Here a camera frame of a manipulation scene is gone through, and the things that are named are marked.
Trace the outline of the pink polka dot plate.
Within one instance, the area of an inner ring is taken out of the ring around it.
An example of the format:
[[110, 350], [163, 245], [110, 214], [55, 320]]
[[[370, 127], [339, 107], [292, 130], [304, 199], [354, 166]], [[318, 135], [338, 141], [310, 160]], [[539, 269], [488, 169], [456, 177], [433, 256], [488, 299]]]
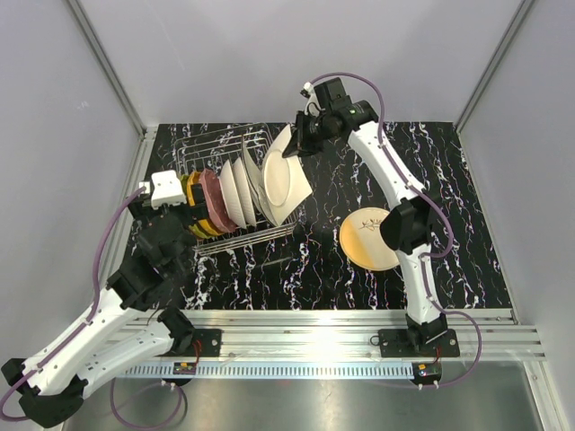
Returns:
[[217, 175], [212, 170], [205, 169], [199, 176], [199, 183], [202, 186], [211, 222], [221, 233], [234, 232], [237, 225], [226, 212], [226, 204]]

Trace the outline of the orange polka dot plate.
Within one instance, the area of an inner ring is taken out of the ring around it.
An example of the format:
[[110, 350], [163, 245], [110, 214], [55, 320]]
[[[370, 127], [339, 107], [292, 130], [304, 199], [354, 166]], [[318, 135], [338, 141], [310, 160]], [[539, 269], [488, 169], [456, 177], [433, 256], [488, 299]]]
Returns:
[[[188, 200], [189, 200], [189, 204], [191, 206], [195, 205], [195, 200], [192, 194], [192, 187], [194, 185], [199, 185], [199, 176], [200, 176], [200, 172], [193, 172], [190, 174], [189, 178], [187, 179], [187, 183], [186, 183], [186, 193], [188, 196]], [[209, 239], [210, 236], [208, 235], [208, 232], [202, 228], [202, 226], [199, 224], [199, 222], [196, 222], [193, 225], [189, 226], [190, 231], [196, 235], [198, 238], [200, 238], [201, 240], [206, 240]]]

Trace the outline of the white square plate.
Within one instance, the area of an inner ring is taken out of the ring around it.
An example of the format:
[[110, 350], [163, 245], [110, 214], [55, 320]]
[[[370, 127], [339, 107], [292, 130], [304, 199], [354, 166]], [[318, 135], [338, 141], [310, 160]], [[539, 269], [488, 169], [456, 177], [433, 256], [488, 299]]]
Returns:
[[266, 218], [269, 218], [269, 210], [266, 208], [265, 203], [262, 200], [260, 193], [260, 179], [261, 172], [257, 167], [255, 161], [252, 159], [247, 144], [245, 142], [244, 136], [242, 136], [242, 158], [243, 164], [246, 170], [248, 183], [252, 193], [252, 200], [255, 202], [256, 207], [259, 212]]
[[264, 202], [274, 226], [282, 225], [313, 192], [300, 158], [283, 156], [291, 137], [291, 126], [284, 126], [265, 154], [261, 168]]

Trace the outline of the metal wire dish rack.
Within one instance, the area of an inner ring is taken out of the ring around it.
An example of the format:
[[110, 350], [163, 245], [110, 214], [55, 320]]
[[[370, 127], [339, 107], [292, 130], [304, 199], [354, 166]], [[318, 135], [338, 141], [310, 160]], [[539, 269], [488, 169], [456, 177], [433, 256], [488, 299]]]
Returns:
[[[258, 166], [271, 146], [273, 135], [265, 123], [238, 125], [210, 131], [196, 136], [183, 137], [173, 144], [176, 171], [183, 175], [200, 172], [206, 168], [219, 174], [224, 162], [241, 158], [242, 147], [250, 152]], [[276, 240], [292, 234], [296, 228], [296, 216], [290, 215], [281, 226], [272, 225], [264, 215], [256, 215], [257, 224], [245, 229], [238, 228], [216, 238], [199, 240], [194, 251], [211, 255], [222, 251], [242, 248], [261, 242]]]

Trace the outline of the green polka dot plate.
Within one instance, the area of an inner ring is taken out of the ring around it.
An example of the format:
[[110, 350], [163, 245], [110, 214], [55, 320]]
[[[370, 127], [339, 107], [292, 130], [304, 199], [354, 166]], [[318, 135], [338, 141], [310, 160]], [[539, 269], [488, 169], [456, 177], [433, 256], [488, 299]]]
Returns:
[[189, 175], [183, 175], [181, 177], [181, 187], [183, 190], [183, 193], [188, 196], [190, 193], [190, 176]]

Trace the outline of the floral patterned brown plate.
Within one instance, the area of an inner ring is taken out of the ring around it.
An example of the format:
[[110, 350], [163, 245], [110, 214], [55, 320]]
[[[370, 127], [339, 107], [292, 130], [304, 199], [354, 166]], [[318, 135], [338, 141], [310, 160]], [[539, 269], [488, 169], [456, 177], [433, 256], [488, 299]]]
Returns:
[[257, 225], [252, 195], [243, 161], [238, 158], [233, 164], [233, 174], [245, 222], [252, 227]]

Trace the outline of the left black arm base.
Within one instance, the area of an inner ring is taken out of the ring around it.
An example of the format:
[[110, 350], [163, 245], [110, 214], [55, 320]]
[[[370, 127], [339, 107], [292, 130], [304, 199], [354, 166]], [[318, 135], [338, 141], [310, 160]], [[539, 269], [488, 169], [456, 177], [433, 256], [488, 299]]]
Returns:
[[223, 331], [221, 329], [195, 329], [192, 344], [182, 353], [166, 352], [161, 357], [196, 357], [196, 350], [200, 358], [220, 357]]

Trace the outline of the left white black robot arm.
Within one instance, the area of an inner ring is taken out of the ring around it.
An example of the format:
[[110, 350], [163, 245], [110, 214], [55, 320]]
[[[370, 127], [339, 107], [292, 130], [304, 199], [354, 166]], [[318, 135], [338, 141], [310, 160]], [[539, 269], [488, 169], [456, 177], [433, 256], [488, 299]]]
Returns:
[[[145, 198], [156, 212], [139, 236], [139, 252], [124, 260], [103, 283], [99, 277], [103, 249], [123, 211]], [[2, 413], [6, 422], [31, 420], [54, 427], [73, 416], [97, 389], [133, 364], [152, 356], [200, 356], [203, 345], [183, 312], [165, 307], [149, 328], [100, 350], [101, 343], [128, 321], [149, 310], [172, 288], [180, 257], [193, 241], [180, 213], [189, 211], [186, 192], [178, 179], [141, 183], [114, 212], [93, 259], [91, 305], [56, 339], [36, 355], [12, 358], [1, 368], [8, 390], [6, 403], [18, 394], [20, 416]]]

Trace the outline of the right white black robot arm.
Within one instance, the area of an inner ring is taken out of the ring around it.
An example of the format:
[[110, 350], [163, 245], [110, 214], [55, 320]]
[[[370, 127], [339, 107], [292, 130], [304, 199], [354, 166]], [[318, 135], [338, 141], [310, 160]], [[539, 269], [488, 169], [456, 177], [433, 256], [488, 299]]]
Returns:
[[326, 141], [340, 139], [361, 157], [390, 208], [379, 232], [396, 253], [402, 271], [408, 349], [416, 356], [428, 356], [447, 333], [430, 262], [433, 226], [445, 216], [385, 137], [383, 110], [375, 110], [368, 101], [353, 101], [342, 77], [329, 73], [304, 84], [301, 93], [306, 105], [296, 115], [282, 155], [312, 156], [323, 150]]

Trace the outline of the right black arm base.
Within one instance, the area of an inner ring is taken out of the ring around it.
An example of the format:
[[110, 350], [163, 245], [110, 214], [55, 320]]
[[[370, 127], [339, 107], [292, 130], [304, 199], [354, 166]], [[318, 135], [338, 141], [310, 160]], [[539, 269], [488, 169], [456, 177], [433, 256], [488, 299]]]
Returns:
[[408, 329], [381, 329], [370, 339], [383, 358], [447, 358], [460, 357], [454, 330], [447, 330], [431, 341], [416, 340]]

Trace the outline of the black marble pattern mat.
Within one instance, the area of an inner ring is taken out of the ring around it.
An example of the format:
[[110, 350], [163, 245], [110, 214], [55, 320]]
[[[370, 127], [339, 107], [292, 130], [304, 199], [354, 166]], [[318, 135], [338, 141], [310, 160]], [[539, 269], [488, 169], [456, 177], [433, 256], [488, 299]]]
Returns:
[[[437, 226], [433, 263], [441, 304], [457, 309], [511, 305], [509, 290], [482, 213], [455, 127], [448, 122], [389, 122], [385, 133], [404, 162], [440, 195], [449, 227]], [[339, 242], [342, 221], [385, 197], [363, 161], [331, 142], [303, 160], [313, 194], [297, 210], [291, 234], [211, 256], [192, 252], [187, 280], [162, 299], [185, 310], [401, 309], [399, 269], [372, 272], [348, 260]]]

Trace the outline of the aluminium mounting rail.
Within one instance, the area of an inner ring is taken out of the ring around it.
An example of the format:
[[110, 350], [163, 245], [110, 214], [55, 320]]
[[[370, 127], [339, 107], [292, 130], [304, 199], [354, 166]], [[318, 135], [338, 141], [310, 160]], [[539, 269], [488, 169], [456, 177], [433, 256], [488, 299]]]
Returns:
[[[401, 329], [400, 310], [185, 311], [198, 329], [220, 329], [220, 357], [238, 361], [366, 362], [380, 357], [375, 335]], [[465, 310], [447, 318], [456, 332], [460, 361], [543, 361], [533, 326], [516, 324], [512, 311]]]

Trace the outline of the left aluminium frame post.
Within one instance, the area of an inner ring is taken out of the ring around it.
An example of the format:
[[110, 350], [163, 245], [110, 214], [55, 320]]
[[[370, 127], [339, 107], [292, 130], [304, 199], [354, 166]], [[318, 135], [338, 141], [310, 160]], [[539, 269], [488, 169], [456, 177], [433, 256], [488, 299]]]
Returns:
[[131, 126], [135, 129], [138, 138], [143, 140], [146, 137], [149, 126], [142, 120], [138, 113], [135, 103], [128, 94], [126, 85], [121, 81], [82, 2], [78, 0], [65, 0], [64, 4], [71, 13], [75, 25], [82, 34], [99, 68], [102, 70], [107, 83], [115, 94], [120, 107], [128, 117]]

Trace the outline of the aluminium frame post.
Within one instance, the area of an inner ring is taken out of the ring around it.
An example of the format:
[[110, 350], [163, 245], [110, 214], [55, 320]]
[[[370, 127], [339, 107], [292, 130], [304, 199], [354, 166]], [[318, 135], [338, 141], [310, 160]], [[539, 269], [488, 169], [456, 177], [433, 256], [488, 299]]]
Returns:
[[65, 0], [64, 4], [71, 13], [75, 25], [82, 34], [99, 68], [102, 70], [107, 83], [115, 94], [120, 107], [128, 117], [131, 126], [135, 129], [138, 138], [143, 140], [146, 137], [149, 126], [142, 120], [138, 113], [135, 103], [128, 94], [126, 85], [121, 81], [82, 2], [78, 0]]
[[497, 74], [500, 65], [504, 61], [506, 55], [511, 49], [514, 41], [518, 37], [523, 25], [537, 4], [536, 0], [521, 0], [517, 6], [516, 11], [513, 13], [506, 29], [502, 33], [500, 40], [494, 49], [491, 57], [483, 69], [482, 74], [474, 86], [473, 91], [467, 100], [464, 108], [455, 122], [456, 133], [460, 135], [471, 116], [475, 112], [483, 95], [488, 90], [491, 81]]

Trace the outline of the right aluminium frame post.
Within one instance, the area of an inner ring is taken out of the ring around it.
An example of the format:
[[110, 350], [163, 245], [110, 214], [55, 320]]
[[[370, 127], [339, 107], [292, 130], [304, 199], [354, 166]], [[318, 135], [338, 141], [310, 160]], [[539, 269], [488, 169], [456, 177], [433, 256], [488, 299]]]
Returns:
[[475, 112], [483, 95], [488, 90], [491, 81], [497, 74], [500, 65], [504, 61], [506, 55], [511, 49], [514, 41], [518, 37], [523, 25], [537, 4], [536, 0], [521, 0], [517, 6], [516, 11], [513, 13], [506, 29], [502, 33], [500, 40], [494, 49], [491, 57], [483, 69], [482, 74], [474, 86], [473, 91], [467, 100], [464, 108], [455, 122], [456, 133], [460, 135], [471, 116]]

